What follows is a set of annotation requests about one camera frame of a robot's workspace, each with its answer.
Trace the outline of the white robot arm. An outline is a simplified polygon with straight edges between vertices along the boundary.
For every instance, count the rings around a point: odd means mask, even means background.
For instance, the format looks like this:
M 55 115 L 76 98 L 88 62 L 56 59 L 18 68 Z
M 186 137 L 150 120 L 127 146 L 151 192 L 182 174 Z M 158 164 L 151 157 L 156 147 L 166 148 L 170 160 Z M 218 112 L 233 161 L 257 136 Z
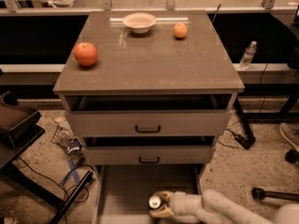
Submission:
M 149 197 L 148 205 L 153 218 L 196 217 L 206 224 L 222 224 L 226 217 L 234 224 L 299 224 L 298 203 L 281 206 L 273 220 L 268 220 L 214 189 L 207 189 L 201 195 L 157 191 Z

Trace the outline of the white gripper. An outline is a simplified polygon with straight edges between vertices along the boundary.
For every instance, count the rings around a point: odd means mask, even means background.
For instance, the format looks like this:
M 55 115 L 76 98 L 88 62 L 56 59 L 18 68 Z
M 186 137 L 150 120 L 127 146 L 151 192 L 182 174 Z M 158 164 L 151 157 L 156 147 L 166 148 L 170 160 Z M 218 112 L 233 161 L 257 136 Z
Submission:
M 187 194 L 184 192 L 174 192 L 163 190 L 156 191 L 152 197 L 161 202 L 169 202 L 169 206 L 162 205 L 158 209 L 149 210 L 149 214 L 154 218 L 167 218 L 174 214 L 179 217 L 196 217 L 203 209 L 202 198 L 200 195 Z

